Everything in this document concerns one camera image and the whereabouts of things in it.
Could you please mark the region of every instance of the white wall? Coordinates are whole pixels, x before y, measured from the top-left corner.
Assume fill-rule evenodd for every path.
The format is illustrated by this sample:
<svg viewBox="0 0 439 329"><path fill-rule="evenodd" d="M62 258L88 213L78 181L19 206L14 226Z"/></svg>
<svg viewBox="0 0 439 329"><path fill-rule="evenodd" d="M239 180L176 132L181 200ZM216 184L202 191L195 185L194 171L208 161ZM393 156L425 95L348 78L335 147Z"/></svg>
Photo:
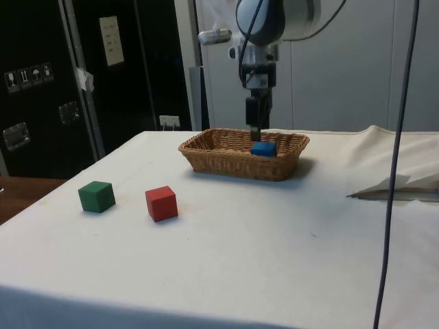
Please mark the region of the white wall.
<svg viewBox="0 0 439 329"><path fill-rule="evenodd" d="M342 0L322 1L325 22ZM200 29L211 29L197 1ZM272 127L358 131L394 128L401 98L413 0L348 0L321 34L285 42L274 89ZM439 130L439 1L422 0L406 130ZM229 45L202 48L213 127L246 127L245 98Z"/></svg>

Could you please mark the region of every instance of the wooden block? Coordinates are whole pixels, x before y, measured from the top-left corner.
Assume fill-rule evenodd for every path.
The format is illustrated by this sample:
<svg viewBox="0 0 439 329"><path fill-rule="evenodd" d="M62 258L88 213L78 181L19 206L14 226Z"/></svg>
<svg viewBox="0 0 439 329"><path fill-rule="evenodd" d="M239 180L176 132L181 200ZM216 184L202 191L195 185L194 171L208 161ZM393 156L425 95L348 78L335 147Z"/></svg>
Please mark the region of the wooden block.
<svg viewBox="0 0 439 329"><path fill-rule="evenodd" d="M251 154L256 156L268 156L273 157L277 155L276 143L258 142L255 143L250 150Z"/></svg>
<svg viewBox="0 0 439 329"><path fill-rule="evenodd" d="M116 203L111 183L91 182L78 193L84 211L104 212Z"/></svg>
<svg viewBox="0 0 439 329"><path fill-rule="evenodd" d="M155 222L178 216L176 194L169 186L146 191L145 196L148 212Z"/></svg>

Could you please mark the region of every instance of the red cube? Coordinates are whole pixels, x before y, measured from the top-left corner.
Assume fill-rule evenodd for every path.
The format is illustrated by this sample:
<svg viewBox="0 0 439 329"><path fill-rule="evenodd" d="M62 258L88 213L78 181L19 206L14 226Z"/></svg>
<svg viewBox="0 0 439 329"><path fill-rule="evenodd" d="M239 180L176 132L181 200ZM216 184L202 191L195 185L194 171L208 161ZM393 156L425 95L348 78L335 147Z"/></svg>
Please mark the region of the red cube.
<svg viewBox="0 0 439 329"><path fill-rule="evenodd" d="M155 222L178 216L176 194L169 186L146 191L148 212Z"/></svg>

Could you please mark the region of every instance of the cloth fold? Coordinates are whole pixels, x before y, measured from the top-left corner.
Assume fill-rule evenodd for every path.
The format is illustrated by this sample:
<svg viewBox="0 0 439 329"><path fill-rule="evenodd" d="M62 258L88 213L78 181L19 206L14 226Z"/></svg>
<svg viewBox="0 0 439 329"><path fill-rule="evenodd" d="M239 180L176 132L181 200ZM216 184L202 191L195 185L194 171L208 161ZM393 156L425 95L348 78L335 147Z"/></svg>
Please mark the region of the cloth fold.
<svg viewBox="0 0 439 329"><path fill-rule="evenodd" d="M388 190L394 137L393 132L371 126L346 146L347 195ZM397 172L397 190L437 192L439 134L403 134Z"/></svg>

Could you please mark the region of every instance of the blue cube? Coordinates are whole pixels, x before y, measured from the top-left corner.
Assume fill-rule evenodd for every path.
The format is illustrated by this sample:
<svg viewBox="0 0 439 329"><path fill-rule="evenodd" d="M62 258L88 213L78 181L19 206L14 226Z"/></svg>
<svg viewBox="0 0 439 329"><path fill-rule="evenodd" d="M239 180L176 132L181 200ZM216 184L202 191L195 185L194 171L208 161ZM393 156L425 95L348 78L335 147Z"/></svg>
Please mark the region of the blue cube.
<svg viewBox="0 0 439 329"><path fill-rule="evenodd" d="M273 157L277 155L276 143L258 142L255 143L250 153L256 156Z"/></svg>

